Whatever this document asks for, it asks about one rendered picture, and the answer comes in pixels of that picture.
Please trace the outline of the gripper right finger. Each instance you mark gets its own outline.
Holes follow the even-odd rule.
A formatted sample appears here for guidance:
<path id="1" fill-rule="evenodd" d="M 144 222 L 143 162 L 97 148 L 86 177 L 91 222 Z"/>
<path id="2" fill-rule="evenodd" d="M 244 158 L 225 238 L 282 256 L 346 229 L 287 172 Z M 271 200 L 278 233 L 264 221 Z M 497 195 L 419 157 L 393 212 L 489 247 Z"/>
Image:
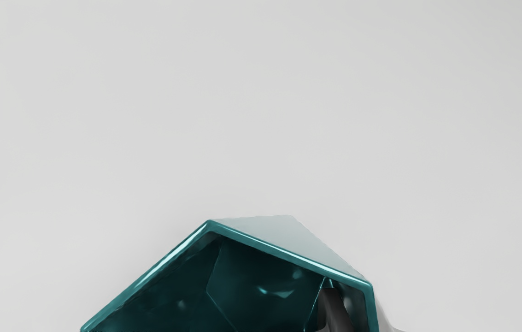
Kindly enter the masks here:
<path id="1" fill-rule="evenodd" d="M 380 306 L 377 306 L 377 323 L 379 332 L 406 332 L 392 326 L 390 321 L 387 319 L 387 316 L 385 315 L 385 311 Z"/>

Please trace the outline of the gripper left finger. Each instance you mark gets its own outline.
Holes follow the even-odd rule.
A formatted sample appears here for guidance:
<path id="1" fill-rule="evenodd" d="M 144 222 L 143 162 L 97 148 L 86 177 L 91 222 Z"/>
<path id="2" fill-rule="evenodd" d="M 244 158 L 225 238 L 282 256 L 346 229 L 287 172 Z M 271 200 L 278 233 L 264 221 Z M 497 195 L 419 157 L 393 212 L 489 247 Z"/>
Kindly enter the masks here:
<path id="1" fill-rule="evenodd" d="M 351 297 L 337 288 L 322 288 L 317 298 L 316 332 L 357 332 L 352 322 Z"/>

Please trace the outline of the teal faceted mug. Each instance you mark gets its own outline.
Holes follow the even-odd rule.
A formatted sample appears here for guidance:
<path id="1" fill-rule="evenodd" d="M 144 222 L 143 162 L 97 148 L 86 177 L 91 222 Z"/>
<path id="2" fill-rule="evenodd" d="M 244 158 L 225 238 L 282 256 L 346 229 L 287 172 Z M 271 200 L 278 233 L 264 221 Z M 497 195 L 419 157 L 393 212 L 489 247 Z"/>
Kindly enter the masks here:
<path id="1" fill-rule="evenodd" d="M 316 332 L 322 288 L 379 332 L 372 284 L 293 216 L 205 221 L 81 332 Z"/>

